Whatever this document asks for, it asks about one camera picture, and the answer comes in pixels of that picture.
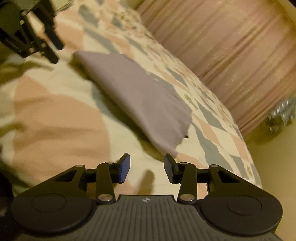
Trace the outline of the purple garment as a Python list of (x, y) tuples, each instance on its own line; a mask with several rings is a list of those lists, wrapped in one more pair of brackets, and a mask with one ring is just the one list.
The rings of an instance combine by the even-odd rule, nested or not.
[(155, 80), (124, 54), (76, 51), (73, 60), (162, 154), (177, 156), (192, 111), (173, 87)]

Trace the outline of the checkered pink blue quilt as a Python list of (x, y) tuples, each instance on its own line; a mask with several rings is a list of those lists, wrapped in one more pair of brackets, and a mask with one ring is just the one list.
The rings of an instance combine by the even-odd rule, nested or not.
[(1, 169), (15, 195), (74, 165), (96, 168), (125, 153), (131, 168), (116, 194), (178, 193), (163, 155), (73, 62), (77, 50), (125, 54), (185, 101), (193, 119), (177, 146), (177, 161), (203, 169), (217, 164), (261, 187), (229, 110), (125, 1), (75, 1), (55, 23), (65, 45), (57, 64), (39, 54), (23, 59), (1, 45)]

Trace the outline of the silver foil decoration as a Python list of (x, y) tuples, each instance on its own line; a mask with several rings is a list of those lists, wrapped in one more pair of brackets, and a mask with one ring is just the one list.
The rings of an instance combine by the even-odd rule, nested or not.
[(266, 119), (260, 124), (260, 130), (278, 135), (284, 127), (295, 120), (295, 96), (280, 100), (267, 113)]

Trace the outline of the pink curtain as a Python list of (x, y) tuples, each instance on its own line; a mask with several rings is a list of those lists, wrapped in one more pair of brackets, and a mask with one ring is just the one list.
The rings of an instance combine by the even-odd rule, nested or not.
[(276, 1), (144, 1), (147, 29), (249, 134), (295, 92), (295, 24)]

